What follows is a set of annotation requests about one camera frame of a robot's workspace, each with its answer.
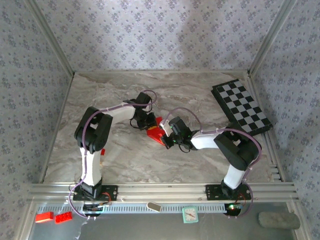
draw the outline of marble surface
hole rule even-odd
[[[176,107],[194,111],[204,130],[225,127],[228,119],[210,90],[213,85],[241,78],[230,73],[80,73],[74,76],[65,104],[57,138],[48,163],[45,182],[74,182],[81,176],[81,154],[74,139],[87,107],[106,108],[122,100],[135,98],[144,89],[158,95],[153,106],[155,115],[164,117]],[[195,118],[178,110],[191,130],[198,129]],[[270,182],[271,171],[261,136],[263,157],[248,176],[251,182]],[[220,182],[229,163],[219,149],[202,149],[183,153],[178,146],[166,149],[149,138],[146,131],[134,129],[129,121],[120,122],[110,130],[105,155],[101,156],[104,182]]]

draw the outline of wall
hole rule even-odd
[[[248,69],[282,0],[38,0],[74,71]]]
[[[320,239],[320,3],[298,0],[254,76],[278,152]]]
[[[70,79],[23,1],[2,0],[0,8],[0,239],[12,239]]]

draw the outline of black and white checkered board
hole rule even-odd
[[[269,119],[238,79],[212,88],[213,96],[230,122],[238,123],[251,136],[272,128]]]

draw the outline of red lego brick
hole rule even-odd
[[[45,223],[54,219],[54,213],[52,211],[37,214],[35,216],[36,223]]]
[[[72,212],[68,211],[65,213],[62,213],[60,215],[55,216],[54,222],[55,224],[62,224],[64,222],[72,220]]]
[[[157,117],[155,120],[156,124],[159,126],[160,122],[162,121],[162,117]],[[156,140],[158,143],[164,145],[164,143],[161,140],[161,137],[165,135],[166,132],[158,126],[150,127],[146,131],[146,134],[153,140]]]

